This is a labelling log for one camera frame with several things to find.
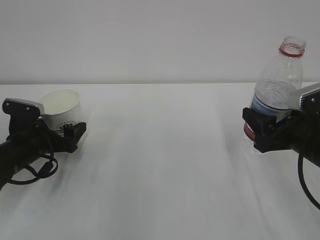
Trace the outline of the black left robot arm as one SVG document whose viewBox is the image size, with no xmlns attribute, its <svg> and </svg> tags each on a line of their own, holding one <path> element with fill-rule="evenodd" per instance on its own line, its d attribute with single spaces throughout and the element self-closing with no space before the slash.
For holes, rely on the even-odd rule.
<svg viewBox="0 0 320 240">
<path fill-rule="evenodd" d="M 65 126 L 61 136 L 39 119 L 8 136 L 0 145 L 0 187 L 29 185 L 51 177 L 59 166 L 55 153 L 75 152 L 86 130 L 87 124 L 80 122 Z"/>
</svg>

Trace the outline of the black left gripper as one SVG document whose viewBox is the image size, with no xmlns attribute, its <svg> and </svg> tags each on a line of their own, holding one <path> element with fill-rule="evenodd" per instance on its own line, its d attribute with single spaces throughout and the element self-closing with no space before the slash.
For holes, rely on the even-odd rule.
<svg viewBox="0 0 320 240">
<path fill-rule="evenodd" d="M 63 136 L 50 130 L 40 118 L 25 119 L 27 137 L 24 143 L 26 157 L 40 156 L 41 154 L 54 154 L 60 152 L 73 153 L 78 148 L 78 143 L 87 131 L 85 122 L 68 125 L 63 128 Z"/>
</svg>

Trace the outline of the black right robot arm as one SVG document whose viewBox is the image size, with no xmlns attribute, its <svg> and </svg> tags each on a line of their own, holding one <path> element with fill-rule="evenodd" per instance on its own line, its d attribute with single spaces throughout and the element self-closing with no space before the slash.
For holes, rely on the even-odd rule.
<svg viewBox="0 0 320 240">
<path fill-rule="evenodd" d="M 320 116 L 292 111 L 281 121 L 245 107 L 242 118 L 254 133 L 253 146 L 261 153 L 293 150 L 320 166 Z"/>
</svg>

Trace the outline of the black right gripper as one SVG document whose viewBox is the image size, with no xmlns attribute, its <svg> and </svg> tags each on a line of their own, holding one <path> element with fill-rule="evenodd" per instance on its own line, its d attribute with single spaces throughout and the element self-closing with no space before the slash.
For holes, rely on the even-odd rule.
<svg viewBox="0 0 320 240">
<path fill-rule="evenodd" d="M 302 113 L 287 116 L 276 124 L 276 117 L 245 107 L 242 110 L 245 133 L 261 153 L 305 150 L 310 142 L 310 118 Z"/>
</svg>

